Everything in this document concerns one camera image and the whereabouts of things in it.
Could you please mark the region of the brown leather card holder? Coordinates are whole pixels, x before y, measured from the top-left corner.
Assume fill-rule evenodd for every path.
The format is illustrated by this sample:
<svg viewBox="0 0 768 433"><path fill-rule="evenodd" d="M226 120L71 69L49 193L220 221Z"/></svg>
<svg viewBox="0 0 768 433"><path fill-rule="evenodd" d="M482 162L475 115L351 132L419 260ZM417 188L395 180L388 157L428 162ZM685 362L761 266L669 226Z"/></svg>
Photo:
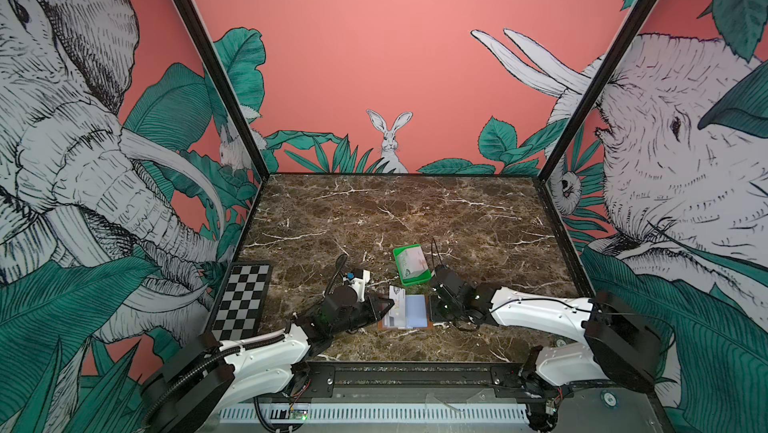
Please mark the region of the brown leather card holder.
<svg viewBox="0 0 768 433"><path fill-rule="evenodd" d="M407 327L405 329L387 328L384 324L387 314L379 322L378 327L380 330L428 329L432 325L429 319L428 306L429 304L426 296L406 294Z"/></svg>

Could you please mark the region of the green plastic tray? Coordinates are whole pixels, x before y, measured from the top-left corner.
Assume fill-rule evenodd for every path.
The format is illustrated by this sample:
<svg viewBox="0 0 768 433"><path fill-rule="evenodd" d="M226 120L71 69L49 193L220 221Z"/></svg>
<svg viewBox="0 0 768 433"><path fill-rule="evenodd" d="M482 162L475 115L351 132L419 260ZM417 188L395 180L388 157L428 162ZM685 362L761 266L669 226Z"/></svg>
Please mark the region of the green plastic tray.
<svg viewBox="0 0 768 433"><path fill-rule="evenodd" d="M429 282L432 271L420 244L395 248L393 257L400 281L404 286Z"/></svg>

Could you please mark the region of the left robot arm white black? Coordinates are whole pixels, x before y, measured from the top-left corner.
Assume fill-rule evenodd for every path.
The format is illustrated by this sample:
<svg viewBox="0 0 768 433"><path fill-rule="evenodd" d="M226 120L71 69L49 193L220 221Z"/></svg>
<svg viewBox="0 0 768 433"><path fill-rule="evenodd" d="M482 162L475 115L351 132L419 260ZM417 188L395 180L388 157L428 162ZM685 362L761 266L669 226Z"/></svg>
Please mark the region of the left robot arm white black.
<svg viewBox="0 0 768 433"><path fill-rule="evenodd" d="M286 326L241 340L206 331L179 350L141 388L145 432L195 432L239 402L285 390L301 364L330 347L336 335L379 322L396 301L342 285Z"/></svg>

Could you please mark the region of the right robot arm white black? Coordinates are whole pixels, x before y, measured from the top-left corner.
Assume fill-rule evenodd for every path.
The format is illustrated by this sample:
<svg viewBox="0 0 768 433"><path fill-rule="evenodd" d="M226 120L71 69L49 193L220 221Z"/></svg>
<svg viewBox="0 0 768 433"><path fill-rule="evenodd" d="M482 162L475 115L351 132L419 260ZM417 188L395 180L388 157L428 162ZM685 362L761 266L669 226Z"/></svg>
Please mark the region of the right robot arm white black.
<svg viewBox="0 0 768 433"><path fill-rule="evenodd" d="M474 285L440 265L430 279L442 318L475 327L523 327L568 338L563 347L533 348L515 386L534 398L565 395L576 384L610 381L639 393L654 390L661 335L618 296L557 298L492 283Z"/></svg>

